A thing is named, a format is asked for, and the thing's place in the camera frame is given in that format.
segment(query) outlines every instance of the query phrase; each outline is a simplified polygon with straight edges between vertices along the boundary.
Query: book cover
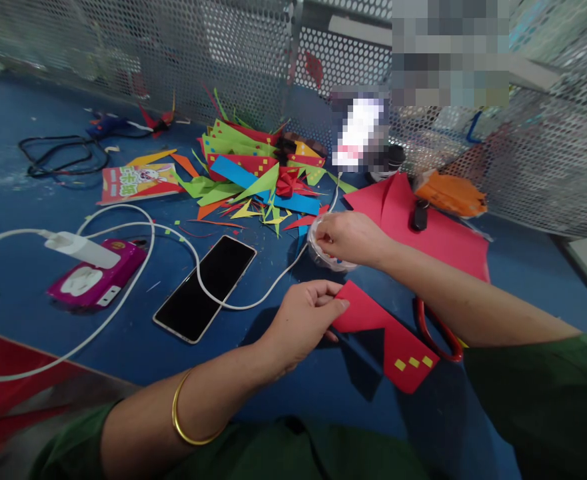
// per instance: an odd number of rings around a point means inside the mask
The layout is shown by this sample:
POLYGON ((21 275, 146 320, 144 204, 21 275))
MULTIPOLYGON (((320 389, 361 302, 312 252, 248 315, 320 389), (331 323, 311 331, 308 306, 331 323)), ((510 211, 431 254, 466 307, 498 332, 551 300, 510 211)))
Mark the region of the book cover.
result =
POLYGON ((106 168, 102 176, 102 201, 98 205, 163 197, 184 191, 172 163, 106 168))

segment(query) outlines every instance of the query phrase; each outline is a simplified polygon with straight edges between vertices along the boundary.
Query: metal mesh panel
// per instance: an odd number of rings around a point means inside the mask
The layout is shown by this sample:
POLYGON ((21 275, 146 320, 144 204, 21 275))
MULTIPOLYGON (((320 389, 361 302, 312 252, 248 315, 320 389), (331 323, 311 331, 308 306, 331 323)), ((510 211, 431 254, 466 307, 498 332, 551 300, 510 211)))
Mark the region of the metal mesh panel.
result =
MULTIPOLYGON (((158 111, 175 90, 179 113, 210 123, 206 83, 227 113, 259 129, 290 116, 289 129, 330 150, 331 88, 390 85, 391 51, 328 20, 390 28, 391 12, 391 0, 0 0, 0 58, 158 111)), ((509 108, 485 109, 481 146, 466 141, 473 109, 393 108, 390 141, 405 147, 406 170, 471 178, 493 213, 587 236, 587 0, 523 0, 510 30, 511 51, 563 71, 550 95, 514 89, 509 108)))

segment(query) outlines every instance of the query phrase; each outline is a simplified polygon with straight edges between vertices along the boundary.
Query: smartphone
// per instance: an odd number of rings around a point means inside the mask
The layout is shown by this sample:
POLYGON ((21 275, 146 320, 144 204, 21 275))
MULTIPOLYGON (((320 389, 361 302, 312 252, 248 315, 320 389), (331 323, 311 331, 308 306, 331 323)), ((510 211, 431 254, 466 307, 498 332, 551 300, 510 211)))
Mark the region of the smartphone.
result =
MULTIPOLYGON (((200 276, 207 290, 226 301, 257 255, 254 248, 223 235, 200 262, 200 276)), ((153 315, 162 328, 189 343, 198 343, 222 308, 200 287, 193 269, 153 315)))

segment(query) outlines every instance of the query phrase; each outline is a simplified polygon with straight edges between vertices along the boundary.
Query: charging cable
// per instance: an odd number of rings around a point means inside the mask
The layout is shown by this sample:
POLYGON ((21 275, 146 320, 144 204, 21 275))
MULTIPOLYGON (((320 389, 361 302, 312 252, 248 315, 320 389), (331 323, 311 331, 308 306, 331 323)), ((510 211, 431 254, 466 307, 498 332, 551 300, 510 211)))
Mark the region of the charging cable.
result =
MULTIPOLYGON (((338 174, 338 181, 336 182, 336 186, 335 186, 334 199, 333 199, 333 202, 328 210, 329 212, 331 212, 333 210, 333 208, 335 207, 335 204, 337 202, 338 195, 339 195, 338 189, 340 187, 340 177, 341 176, 342 176, 341 173, 339 173, 338 174)), ((180 238, 184 243, 187 244, 187 247, 189 247, 189 249, 191 249, 191 253, 193 254, 193 257, 195 258, 195 271, 196 271, 196 274, 198 277, 198 283, 200 284, 202 291, 210 299, 212 299, 214 302, 216 302, 219 305, 221 305, 222 307, 230 309, 230 310, 249 310, 249 309, 252 309, 253 307, 256 307, 257 305, 260 305, 269 296, 271 291, 273 291, 273 289, 278 284, 278 282, 282 279, 282 277, 284 277, 287 274, 287 272, 289 272, 289 270, 291 270, 296 265, 296 263, 298 263, 298 261, 302 257, 302 254, 306 250, 306 245, 304 245, 304 247, 300 250, 300 253, 296 257, 296 259, 293 261, 293 263, 291 263, 287 267, 287 269, 285 269, 280 274, 280 276, 278 276, 275 279, 275 282, 273 282, 273 285, 271 285, 271 288, 269 288, 269 290, 265 293, 264 297, 259 299, 257 302, 252 303, 251 305, 246 305, 244 307, 235 307, 235 306, 229 305, 221 300, 218 300, 216 297, 213 296, 213 294, 211 294, 209 292, 209 290, 207 290, 204 283, 202 282, 202 277, 200 276, 200 257, 198 256, 198 253, 196 252, 193 245, 191 245, 191 242, 189 240, 187 240, 182 235, 182 233, 175 231, 171 227, 167 227, 166 225, 159 225, 158 223, 153 223, 153 219, 151 219, 149 214, 146 211, 142 210, 140 207, 137 207, 136 205, 129 205, 126 203, 120 203, 117 205, 111 205, 109 207, 98 210, 96 213, 94 213, 93 215, 88 217, 82 225, 80 225, 80 228, 78 228, 76 235, 81 235, 82 232, 84 231, 84 229, 86 228, 86 226, 89 224, 89 222, 94 220, 94 218, 96 218, 98 215, 101 215, 102 213, 109 211, 111 209, 114 209, 114 208, 123 208, 123 207, 131 208, 131 209, 135 209, 135 210, 139 211, 147 218, 147 221, 146 222, 125 223, 123 225, 118 225, 117 227, 112 227, 110 229, 102 230, 101 232, 93 233, 93 234, 87 235, 85 237, 87 239, 91 239, 94 237, 98 237, 100 235, 104 235, 105 233, 112 232, 114 230, 118 230, 120 228, 131 227, 134 225, 146 225, 146 226, 151 227, 151 242, 149 243, 149 251, 147 253, 147 258, 145 258, 145 260, 143 261, 142 265, 140 266, 140 269, 138 270, 138 273, 135 275, 135 277, 133 277, 133 280, 131 281, 129 288, 124 292, 118 305, 113 309, 113 312, 111 312, 111 314, 107 317, 107 319, 104 322, 102 322, 102 325, 100 325, 90 336, 88 336, 88 338, 86 338, 86 340, 84 340, 82 343, 80 343, 76 348, 74 348, 70 352, 64 354, 62 357, 52 361, 51 363, 48 363, 48 364, 46 364, 40 368, 36 368, 34 370, 26 371, 23 373, 16 373, 14 375, 0 375, 0 382, 21 380, 21 379, 31 377, 32 375, 37 375, 38 373, 44 372, 45 370, 49 370, 50 368, 68 360, 69 358, 74 356, 76 353, 78 353, 80 350, 82 350, 84 347, 86 347, 90 342, 92 342, 92 340, 94 338, 96 338, 100 334, 100 332, 102 332, 102 330, 105 329, 105 327, 109 324, 109 322, 111 322, 113 317, 115 317, 118 314, 118 312, 120 311, 120 308, 122 308, 122 306, 125 304, 125 301, 129 298, 129 295, 131 294, 133 287, 135 287, 135 284, 138 282, 140 275, 142 275, 142 272, 147 267, 147 263, 149 262, 149 259, 151 258, 151 253, 153 252, 153 247, 155 246, 155 229, 159 228, 159 229, 169 230, 171 233, 174 233, 175 235, 177 235, 178 238, 180 238)), ((48 230, 44 230, 44 229, 19 229, 19 230, 10 230, 10 231, 4 232, 4 233, 0 233, 0 240, 5 239, 7 237, 14 236, 14 235, 20 235, 23 233, 35 233, 36 235, 40 235, 40 236, 45 237, 47 239, 51 239, 52 235, 56 235, 56 234, 54 234, 48 230)))

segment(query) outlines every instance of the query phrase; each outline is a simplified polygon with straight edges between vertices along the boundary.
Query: bracelet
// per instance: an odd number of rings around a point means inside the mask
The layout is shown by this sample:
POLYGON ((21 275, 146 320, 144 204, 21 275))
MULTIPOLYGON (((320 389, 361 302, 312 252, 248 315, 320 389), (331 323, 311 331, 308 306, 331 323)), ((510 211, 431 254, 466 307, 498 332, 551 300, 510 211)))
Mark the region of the bracelet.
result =
POLYGON ((180 395, 180 390, 182 389, 182 386, 185 384, 185 380, 191 374, 192 371, 193 369, 187 370, 187 373, 185 373, 185 376, 182 378, 180 385, 178 385, 178 388, 175 391, 175 395, 173 395, 173 410, 171 413, 171 419, 173 420, 173 428, 175 428, 175 431, 178 432, 178 435, 182 437, 182 440, 189 443, 190 445, 194 445, 195 447, 200 447, 202 445, 206 445, 207 443, 211 443, 217 437, 219 437, 220 434, 225 430, 226 426, 222 427, 222 429, 218 433, 213 435, 211 438, 202 441, 193 440, 187 437, 185 432, 180 428, 180 423, 178 422, 178 396, 180 395))

